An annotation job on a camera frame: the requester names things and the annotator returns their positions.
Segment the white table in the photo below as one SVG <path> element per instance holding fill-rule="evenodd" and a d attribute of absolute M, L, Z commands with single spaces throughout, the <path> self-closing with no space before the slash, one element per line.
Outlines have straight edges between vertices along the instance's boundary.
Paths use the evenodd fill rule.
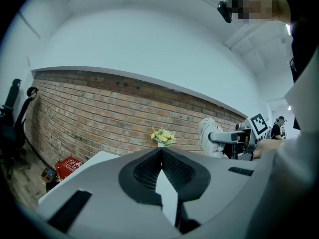
<path fill-rule="evenodd" d="M 77 170 L 72 172 L 66 179 L 59 182 L 57 186 L 55 186 L 51 191 L 46 193 L 43 197 L 38 200 L 38 207 L 44 206 L 44 200 L 50 196 L 56 189 L 60 188 L 63 184 L 68 182 L 73 177 L 77 176 L 77 174 L 81 173 L 83 170 L 88 167 L 104 162 L 107 160 L 111 160 L 114 158 L 120 157 L 119 155 L 111 154 L 105 151 L 99 151 L 93 157 L 91 157 L 88 161 L 86 161 L 82 166 L 80 166 Z M 162 200 L 162 212 L 164 216 L 168 219 L 168 221 L 174 226 L 176 219 L 176 211 L 177 211 L 177 192 L 165 176 L 164 172 L 161 170 L 159 176 L 157 178 L 156 184 L 156 193 L 161 195 Z"/>

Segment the person's right forearm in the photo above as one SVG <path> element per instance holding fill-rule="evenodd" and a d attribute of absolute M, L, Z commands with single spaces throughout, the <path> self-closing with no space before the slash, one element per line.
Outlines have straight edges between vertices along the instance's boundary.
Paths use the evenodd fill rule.
<path fill-rule="evenodd" d="M 285 141 L 274 139 L 263 139 L 258 142 L 253 151 L 253 159 L 260 159 L 263 154 L 271 150 L 277 150 Z"/>

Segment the yellow flower bouquet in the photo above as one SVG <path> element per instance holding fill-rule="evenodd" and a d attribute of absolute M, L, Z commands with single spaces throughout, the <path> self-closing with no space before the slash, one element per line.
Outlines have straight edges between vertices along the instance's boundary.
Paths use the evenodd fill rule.
<path fill-rule="evenodd" d="M 160 128 L 159 130 L 155 130 L 153 128 L 153 133 L 151 134 L 151 140 L 158 143 L 166 144 L 167 147 L 171 147 L 176 143 L 175 132 L 169 131 L 165 128 Z"/>

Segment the red printed box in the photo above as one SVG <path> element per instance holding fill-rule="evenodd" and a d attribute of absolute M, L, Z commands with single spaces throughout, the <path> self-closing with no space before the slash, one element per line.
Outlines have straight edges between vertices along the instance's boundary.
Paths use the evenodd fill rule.
<path fill-rule="evenodd" d="M 67 178 L 71 173 L 77 170 L 83 163 L 73 157 L 59 161 L 55 164 L 55 171 L 59 181 Z"/>

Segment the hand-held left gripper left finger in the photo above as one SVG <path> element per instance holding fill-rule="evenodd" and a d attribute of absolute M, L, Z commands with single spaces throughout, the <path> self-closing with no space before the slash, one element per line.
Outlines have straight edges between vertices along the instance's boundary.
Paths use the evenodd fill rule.
<path fill-rule="evenodd" d="M 37 214 L 71 239 L 177 238 L 156 192 L 159 153 L 94 156 L 43 197 Z"/>

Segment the grey white cloth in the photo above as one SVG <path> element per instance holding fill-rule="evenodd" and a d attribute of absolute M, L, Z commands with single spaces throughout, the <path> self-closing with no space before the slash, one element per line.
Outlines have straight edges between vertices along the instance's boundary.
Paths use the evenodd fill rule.
<path fill-rule="evenodd" d="M 214 132 L 223 132 L 216 121 L 212 118 L 203 119 L 198 125 L 201 146 L 206 156 L 228 159 L 228 156 L 223 153 L 225 144 L 213 142 L 209 139 L 209 134 Z"/>

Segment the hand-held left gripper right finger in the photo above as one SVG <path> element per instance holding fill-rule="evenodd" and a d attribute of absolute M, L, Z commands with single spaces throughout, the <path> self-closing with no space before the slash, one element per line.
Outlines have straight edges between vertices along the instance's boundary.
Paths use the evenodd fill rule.
<path fill-rule="evenodd" d="M 181 234 L 198 228 L 235 198 L 256 165 L 162 148 L 163 214 Z"/>

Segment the small box with blue label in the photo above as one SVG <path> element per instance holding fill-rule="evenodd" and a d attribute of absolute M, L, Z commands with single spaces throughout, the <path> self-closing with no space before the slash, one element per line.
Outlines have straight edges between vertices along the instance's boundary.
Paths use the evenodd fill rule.
<path fill-rule="evenodd" d="M 57 180 L 56 172 L 54 170 L 44 168 L 41 178 L 45 183 L 55 182 Z"/>

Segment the black box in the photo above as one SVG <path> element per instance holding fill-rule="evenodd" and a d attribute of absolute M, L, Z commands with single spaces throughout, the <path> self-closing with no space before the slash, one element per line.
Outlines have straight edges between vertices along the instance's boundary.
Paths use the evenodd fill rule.
<path fill-rule="evenodd" d="M 51 181 L 45 183 L 45 189 L 48 193 L 50 190 L 52 190 L 55 186 L 57 186 L 60 183 L 60 181 Z"/>

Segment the black office chair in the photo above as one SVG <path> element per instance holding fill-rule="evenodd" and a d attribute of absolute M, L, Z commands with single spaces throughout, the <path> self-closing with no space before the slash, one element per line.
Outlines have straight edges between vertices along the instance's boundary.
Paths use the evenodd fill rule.
<path fill-rule="evenodd" d="M 24 123 L 26 118 L 24 117 L 30 103 L 35 99 L 38 92 L 37 87 L 29 87 L 27 89 L 27 99 L 24 101 L 18 118 L 12 128 L 11 134 L 11 147 L 10 147 L 10 165 L 17 162 L 19 169 L 29 169 L 30 164 L 20 155 L 26 155 L 26 151 L 23 148 L 25 143 Z"/>
<path fill-rule="evenodd" d="M 19 154 L 25 155 L 20 129 L 13 122 L 14 104 L 19 93 L 20 79 L 14 79 L 5 104 L 0 107 L 0 164 L 6 167 L 7 179 L 12 178 L 13 161 Z"/>

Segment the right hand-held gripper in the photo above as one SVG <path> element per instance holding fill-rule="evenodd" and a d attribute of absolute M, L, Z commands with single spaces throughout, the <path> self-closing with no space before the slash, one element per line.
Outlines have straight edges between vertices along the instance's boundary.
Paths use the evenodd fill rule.
<path fill-rule="evenodd" d="M 263 139 L 270 139 L 271 128 L 261 114 L 246 118 L 236 125 L 235 132 L 211 132 L 208 136 L 212 142 L 234 144 L 234 159 L 252 161 L 254 150 Z"/>

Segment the person in dark vest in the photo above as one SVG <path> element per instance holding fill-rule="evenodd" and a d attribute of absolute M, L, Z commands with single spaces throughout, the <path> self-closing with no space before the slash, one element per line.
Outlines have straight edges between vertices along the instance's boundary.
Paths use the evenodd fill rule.
<path fill-rule="evenodd" d="M 293 58 L 290 61 L 290 67 L 295 83 L 314 55 L 319 44 L 319 37 L 310 18 L 306 15 L 292 13 L 291 27 Z"/>

